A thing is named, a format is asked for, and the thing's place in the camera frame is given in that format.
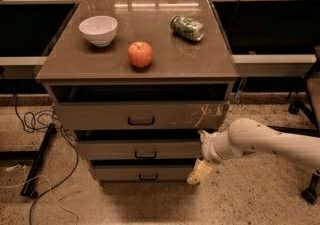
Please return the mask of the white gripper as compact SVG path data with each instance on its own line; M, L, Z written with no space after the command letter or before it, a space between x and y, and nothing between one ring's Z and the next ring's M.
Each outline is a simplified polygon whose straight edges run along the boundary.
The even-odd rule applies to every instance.
M214 140L217 133L209 134L205 130L198 130L201 141L201 151L204 160L197 159L192 172L187 178L187 183L197 185L201 183L213 170L212 164L221 164L222 158L217 154Z

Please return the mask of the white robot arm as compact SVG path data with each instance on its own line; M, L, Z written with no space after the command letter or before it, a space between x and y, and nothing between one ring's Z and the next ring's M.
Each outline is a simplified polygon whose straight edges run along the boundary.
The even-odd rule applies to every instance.
M274 154L299 167L320 173L320 139L274 130L256 120L241 118L226 131L208 133L199 130L203 159L197 159L187 182L197 185L212 171L215 164L240 157Z

